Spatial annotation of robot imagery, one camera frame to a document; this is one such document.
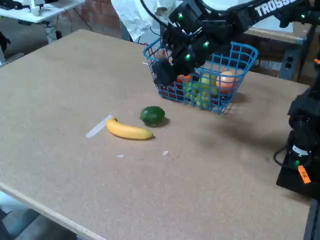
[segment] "orange tag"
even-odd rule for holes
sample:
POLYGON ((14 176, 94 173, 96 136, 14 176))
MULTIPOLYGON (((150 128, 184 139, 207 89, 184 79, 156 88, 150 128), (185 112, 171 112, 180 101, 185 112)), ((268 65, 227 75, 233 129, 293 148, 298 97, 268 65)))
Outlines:
POLYGON ((306 171, 304 166, 302 166, 302 165, 298 166, 298 171, 299 171, 300 176, 301 176, 301 178, 302 178, 302 180, 303 180, 303 182, 305 184, 311 183, 311 180, 310 180, 310 178, 309 178, 309 176, 307 174, 307 171, 306 171))

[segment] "floor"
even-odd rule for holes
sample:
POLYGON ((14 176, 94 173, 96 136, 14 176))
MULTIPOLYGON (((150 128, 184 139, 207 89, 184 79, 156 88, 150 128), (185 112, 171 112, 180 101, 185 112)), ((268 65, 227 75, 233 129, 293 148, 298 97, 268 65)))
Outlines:
MULTIPOLYGON (((73 21, 72 31, 78 29, 90 29, 81 21, 73 21)), ((109 35, 115 38, 121 38, 121 32, 117 29, 111 29, 101 25, 92 25, 91 28, 96 32, 104 35, 109 35)), ((58 28, 62 36, 71 32, 70 21, 59 21, 58 28)), ((47 35, 44 25, 32 24, 30 26, 18 24, 18 21, 12 18, 0 18, 0 31, 11 41, 5 51, 5 56, 10 57, 17 53, 29 54, 46 44, 48 44, 47 35)))
MULTIPOLYGON (((119 30, 110 29, 100 25, 90 25, 92 29, 100 34, 121 38, 119 30)), ((72 31, 89 28, 80 21, 72 22, 72 31)), ((58 30, 65 36, 71 32, 69 21, 59 21, 58 30)), ((29 54, 48 44, 47 35, 43 25, 32 24, 22 25, 11 18, 0 18, 0 31, 11 41, 5 51, 5 56, 10 57, 17 53, 29 54)), ((3 223, 7 229, 14 226, 26 212, 16 210, 10 212, 3 223)), ((74 240, 75 235, 57 223, 40 215, 16 238, 16 240, 74 240)))

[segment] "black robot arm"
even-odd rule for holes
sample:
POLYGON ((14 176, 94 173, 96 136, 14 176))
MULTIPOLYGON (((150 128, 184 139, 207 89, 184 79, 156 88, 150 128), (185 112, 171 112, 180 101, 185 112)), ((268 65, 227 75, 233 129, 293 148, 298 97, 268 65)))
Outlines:
POLYGON ((163 59, 152 65, 155 83, 169 85, 178 75, 193 73, 209 55, 228 50, 231 41, 270 16, 283 28, 293 21, 320 24, 320 11, 309 0, 254 0, 226 11, 208 9, 202 0, 184 0, 169 16, 174 25, 161 23, 166 28, 162 44, 172 52, 172 64, 163 59))

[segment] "table edge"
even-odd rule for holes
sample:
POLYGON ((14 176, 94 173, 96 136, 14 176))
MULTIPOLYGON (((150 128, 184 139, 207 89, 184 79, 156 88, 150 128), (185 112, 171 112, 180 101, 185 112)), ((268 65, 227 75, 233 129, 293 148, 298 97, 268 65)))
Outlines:
POLYGON ((58 223, 59 225, 71 230, 75 234, 86 238, 87 240, 106 240, 105 238, 95 234, 94 232, 80 226, 74 221, 64 217, 63 215, 53 211, 52 209, 42 205, 41 203, 32 200, 30 197, 25 196, 21 192, 15 190, 14 188, 0 182, 0 191, 8 194, 9 196, 15 198, 18 201, 28 205, 31 209, 40 213, 41 215, 47 217, 48 219, 58 223))

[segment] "white paper strip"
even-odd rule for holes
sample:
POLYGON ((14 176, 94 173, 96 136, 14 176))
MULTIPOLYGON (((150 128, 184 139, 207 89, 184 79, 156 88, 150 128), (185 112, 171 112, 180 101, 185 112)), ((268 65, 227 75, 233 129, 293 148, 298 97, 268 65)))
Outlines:
POLYGON ((97 135, 102 129, 104 129, 104 127, 107 124, 107 121, 109 119, 112 119, 114 116, 109 115, 107 116, 104 120, 102 120, 97 126, 95 126, 94 128, 92 128, 92 130, 90 132, 88 132, 85 136, 90 139, 92 137, 94 137, 95 135, 97 135))

